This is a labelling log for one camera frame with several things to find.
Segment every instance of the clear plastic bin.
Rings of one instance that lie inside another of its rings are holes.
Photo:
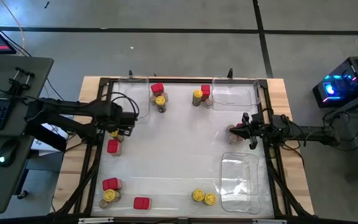
[[[133,99],[139,107],[138,123],[150,120],[150,86],[149,78],[142,76],[126,76],[118,79],[118,91]],[[133,112],[128,99],[120,98],[117,103],[125,112]]]
[[[215,110],[249,111],[260,103],[259,82],[256,78],[212,79],[212,99]]]
[[[227,212],[258,214],[258,157],[248,153],[225,152],[221,161],[219,194]]]

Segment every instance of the wooden table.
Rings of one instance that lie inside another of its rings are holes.
[[[81,102],[90,102],[96,98],[99,87],[99,80],[102,77],[84,77],[83,84],[81,87],[79,100]],[[183,78],[189,79],[190,77],[174,77],[174,78]],[[270,101],[272,104],[272,109],[275,114],[285,114],[290,119],[291,110],[290,105],[287,98],[287,92],[285,90],[285,84],[283,79],[272,78],[267,79],[268,90],[270,95]],[[262,107],[266,107],[266,102],[264,97],[261,97]],[[76,116],[75,120],[81,123],[89,123],[91,119],[89,117],[81,117]],[[67,145],[67,147],[74,146],[78,144],[80,139],[78,137],[73,138]],[[57,182],[55,196],[53,199],[53,205],[58,210],[62,207],[62,205],[68,200],[68,198],[72,195],[74,190],[77,188],[78,183],[80,181],[81,169],[83,166],[83,160],[85,156],[85,148],[86,145],[80,145],[65,154],[62,168],[60,169],[60,175]],[[92,150],[91,159],[89,160],[89,167],[91,166],[94,158],[95,147]],[[281,149],[283,168],[285,173],[285,178],[287,181],[287,186],[291,190],[292,194],[295,198],[302,204],[303,208],[309,213],[313,214],[313,207],[311,204],[309,188],[306,181],[305,170],[303,169],[302,161],[300,157],[292,151],[286,151]],[[86,199],[88,198],[89,192],[89,183],[85,188],[83,193],[83,199],[81,204],[80,211],[82,212],[86,205]],[[279,206],[282,212],[285,211],[281,190],[277,190]]]

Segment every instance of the red cube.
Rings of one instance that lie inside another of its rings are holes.
[[[134,209],[148,210],[152,207],[152,200],[146,197],[136,197],[134,200]]]
[[[120,179],[110,178],[102,182],[103,190],[121,190],[122,183]]]
[[[121,143],[118,139],[109,140],[107,145],[107,152],[112,156],[121,156]]]
[[[203,96],[201,97],[201,101],[205,101],[209,98],[209,95],[211,94],[211,90],[209,88],[209,85],[201,85],[201,91],[203,92]]]
[[[159,96],[161,95],[161,93],[164,92],[164,86],[162,85],[162,83],[156,83],[152,85],[151,88],[154,96]]]

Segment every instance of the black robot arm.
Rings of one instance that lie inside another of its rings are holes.
[[[259,114],[252,115],[249,122],[248,113],[242,115],[242,124],[230,129],[230,132],[250,140],[249,147],[255,149],[256,137],[266,137],[269,142],[284,143],[289,140],[318,141],[321,144],[337,146],[341,141],[335,129],[330,126],[298,126],[283,115],[273,115],[272,122],[265,124]]]
[[[61,114],[89,116],[92,117],[92,122],[81,124]],[[48,123],[63,130],[71,130],[82,139],[94,141],[98,129],[107,132],[118,130],[119,134],[130,136],[137,121],[137,113],[123,112],[121,106],[111,101],[95,100],[91,103],[80,103],[40,98],[28,103],[24,119],[27,121],[25,134],[64,151],[66,139],[49,131],[42,124]]]

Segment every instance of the gray floor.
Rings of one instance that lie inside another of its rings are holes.
[[[23,26],[256,29],[252,0],[6,0]],[[270,30],[358,30],[358,0],[259,0]],[[16,26],[0,3],[0,26]],[[7,32],[21,43],[20,33]],[[266,77],[257,34],[118,34],[26,32],[26,49],[55,59],[50,80],[76,100],[85,75]],[[266,35],[275,78],[284,78],[294,122],[320,125],[311,88],[349,56],[358,56],[352,35]],[[50,96],[56,97],[49,88]],[[355,157],[320,144],[301,149],[315,213],[358,221],[358,182],[347,183]],[[49,177],[35,176],[45,181]],[[56,180],[33,200],[13,202],[2,217],[46,214]]]

